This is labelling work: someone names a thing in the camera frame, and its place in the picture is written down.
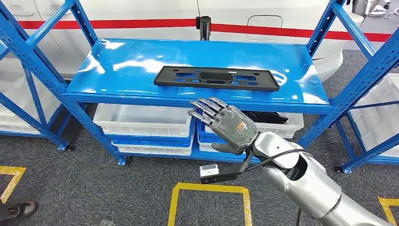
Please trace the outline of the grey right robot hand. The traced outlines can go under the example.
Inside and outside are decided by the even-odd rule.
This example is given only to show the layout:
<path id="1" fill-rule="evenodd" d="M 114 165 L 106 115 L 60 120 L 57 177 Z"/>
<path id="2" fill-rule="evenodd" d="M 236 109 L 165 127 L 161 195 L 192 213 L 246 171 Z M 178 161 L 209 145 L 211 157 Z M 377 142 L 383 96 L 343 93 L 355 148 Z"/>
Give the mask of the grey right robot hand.
<path id="1" fill-rule="evenodd" d="M 224 144 L 212 143 L 214 150 L 241 155 L 255 140 L 258 133 L 256 124 L 237 107 L 216 97 L 198 98 L 189 103 L 202 113 L 189 111 L 188 114 L 203 122 L 225 141 Z"/>

